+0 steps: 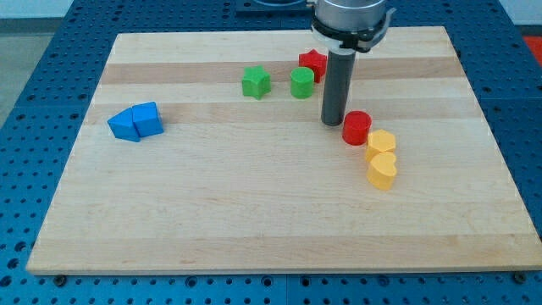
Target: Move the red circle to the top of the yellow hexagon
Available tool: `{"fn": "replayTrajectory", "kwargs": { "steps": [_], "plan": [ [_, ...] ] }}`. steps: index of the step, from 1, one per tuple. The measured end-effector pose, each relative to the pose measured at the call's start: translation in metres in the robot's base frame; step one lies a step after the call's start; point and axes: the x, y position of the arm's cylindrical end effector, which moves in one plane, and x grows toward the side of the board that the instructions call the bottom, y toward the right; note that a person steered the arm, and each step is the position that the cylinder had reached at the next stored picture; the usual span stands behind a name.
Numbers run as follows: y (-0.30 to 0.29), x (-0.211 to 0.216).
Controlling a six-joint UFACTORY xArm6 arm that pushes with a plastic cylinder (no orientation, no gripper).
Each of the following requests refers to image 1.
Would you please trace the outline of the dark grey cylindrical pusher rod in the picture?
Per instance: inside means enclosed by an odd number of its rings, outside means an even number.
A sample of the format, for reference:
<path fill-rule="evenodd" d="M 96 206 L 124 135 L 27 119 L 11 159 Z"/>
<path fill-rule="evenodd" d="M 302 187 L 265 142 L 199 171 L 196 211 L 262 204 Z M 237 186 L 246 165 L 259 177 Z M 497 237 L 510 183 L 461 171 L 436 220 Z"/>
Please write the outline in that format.
<path fill-rule="evenodd" d="M 328 54 L 321 111 L 325 125 L 337 126 L 343 122 L 355 58 L 355 53 Z"/>

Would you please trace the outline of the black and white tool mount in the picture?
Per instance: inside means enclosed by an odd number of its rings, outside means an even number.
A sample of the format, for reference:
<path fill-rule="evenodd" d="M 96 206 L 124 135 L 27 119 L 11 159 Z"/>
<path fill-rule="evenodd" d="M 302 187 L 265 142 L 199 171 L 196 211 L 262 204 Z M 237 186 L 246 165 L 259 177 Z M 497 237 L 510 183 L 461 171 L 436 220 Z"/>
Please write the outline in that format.
<path fill-rule="evenodd" d="M 373 28 L 358 31 L 336 30 L 314 17 L 312 33 L 332 53 L 368 53 L 384 39 L 395 12 L 395 8 L 390 8 Z"/>

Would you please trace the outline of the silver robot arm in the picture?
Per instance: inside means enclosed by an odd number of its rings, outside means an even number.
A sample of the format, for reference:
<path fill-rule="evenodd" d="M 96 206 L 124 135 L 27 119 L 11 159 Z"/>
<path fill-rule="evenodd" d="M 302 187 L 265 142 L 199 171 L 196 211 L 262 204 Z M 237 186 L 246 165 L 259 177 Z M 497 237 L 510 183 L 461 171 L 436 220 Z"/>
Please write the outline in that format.
<path fill-rule="evenodd" d="M 311 30 L 328 50 L 321 109 L 325 125 L 342 124 L 356 56 L 384 39 L 394 14 L 386 0 L 315 2 Z"/>

